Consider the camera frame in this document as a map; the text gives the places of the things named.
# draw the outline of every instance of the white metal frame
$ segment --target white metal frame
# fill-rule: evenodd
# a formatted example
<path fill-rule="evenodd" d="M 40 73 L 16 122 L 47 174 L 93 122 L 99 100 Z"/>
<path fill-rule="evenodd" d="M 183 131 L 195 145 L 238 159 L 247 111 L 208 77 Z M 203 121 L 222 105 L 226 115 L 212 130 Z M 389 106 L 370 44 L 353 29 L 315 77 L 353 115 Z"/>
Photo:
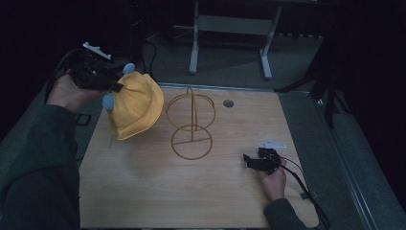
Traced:
<path fill-rule="evenodd" d="M 246 35 L 266 35 L 266 43 L 263 48 L 259 49 L 259 56 L 262 63 L 263 76 L 266 79 L 271 79 L 272 74 L 269 65 L 268 51 L 278 25 L 281 11 L 282 7 L 278 7 L 273 20 L 202 15 L 199 14 L 199 1 L 195 0 L 193 46 L 189 72 L 191 74 L 195 74 L 197 72 L 197 58 L 199 55 L 199 31 L 236 33 Z"/>

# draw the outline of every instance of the wooden tabletop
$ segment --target wooden tabletop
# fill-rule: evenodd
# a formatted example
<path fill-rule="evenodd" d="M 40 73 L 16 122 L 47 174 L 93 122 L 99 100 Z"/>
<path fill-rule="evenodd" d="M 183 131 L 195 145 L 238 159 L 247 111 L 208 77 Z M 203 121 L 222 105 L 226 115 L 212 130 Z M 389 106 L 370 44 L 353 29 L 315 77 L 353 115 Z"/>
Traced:
<path fill-rule="evenodd" d="M 82 228 L 260 228 L 268 224 L 262 210 L 268 201 L 257 174 L 247 169 L 242 155 L 257 158 L 258 143 L 268 139 L 286 144 L 278 154 L 300 165 L 278 96 L 272 92 L 197 90 L 214 102 L 196 98 L 197 123 L 206 131 L 195 139 L 212 136 L 213 147 L 198 160 L 175 153 L 171 138 L 177 128 L 166 115 L 173 98 L 186 88 L 163 88 L 164 109 L 145 132 L 118 141 L 109 130 L 107 113 L 101 113 L 80 166 L 80 218 Z M 224 106 L 231 100 L 233 107 Z M 174 103 L 169 118 L 177 126 L 192 122 L 191 98 Z M 174 141 L 190 138 L 178 130 Z M 176 145 L 176 151 L 198 158 L 210 140 Z M 303 179 L 300 170 L 287 168 Z M 286 198 L 308 227 L 318 225 L 314 206 L 302 200 L 302 190 L 287 175 Z"/>

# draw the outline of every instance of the sleeve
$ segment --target sleeve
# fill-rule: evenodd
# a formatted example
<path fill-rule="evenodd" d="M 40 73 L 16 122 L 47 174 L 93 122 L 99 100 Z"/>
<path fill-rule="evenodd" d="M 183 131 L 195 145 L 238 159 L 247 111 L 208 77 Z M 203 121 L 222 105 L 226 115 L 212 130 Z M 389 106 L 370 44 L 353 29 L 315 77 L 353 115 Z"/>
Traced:
<path fill-rule="evenodd" d="M 263 210 L 273 230 L 302 230 L 305 224 L 296 216 L 295 210 L 285 198 L 277 199 Z"/>
<path fill-rule="evenodd" d="M 0 229 L 79 229 L 74 114 L 40 108 L 0 188 Z"/>

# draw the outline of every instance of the human hand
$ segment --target human hand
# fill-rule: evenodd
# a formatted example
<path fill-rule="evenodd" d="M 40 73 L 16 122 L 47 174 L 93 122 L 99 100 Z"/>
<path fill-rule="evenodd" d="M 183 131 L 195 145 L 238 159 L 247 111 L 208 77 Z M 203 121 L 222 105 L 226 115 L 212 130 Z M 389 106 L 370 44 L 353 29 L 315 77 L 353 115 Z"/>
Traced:
<path fill-rule="evenodd" d="M 79 89 L 72 77 L 66 74 L 55 81 L 46 104 L 59 105 L 76 112 L 87 100 L 101 96 L 102 93 L 98 90 Z"/>
<path fill-rule="evenodd" d="M 281 159 L 281 164 L 286 165 L 286 161 Z M 269 201 L 274 201 L 280 198 L 284 198 L 284 188 L 286 186 L 286 174 L 282 167 L 278 167 L 274 173 L 268 175 L 264 171 L 257 171 L 262 188 L 265 191 L 266 197 Z"/>

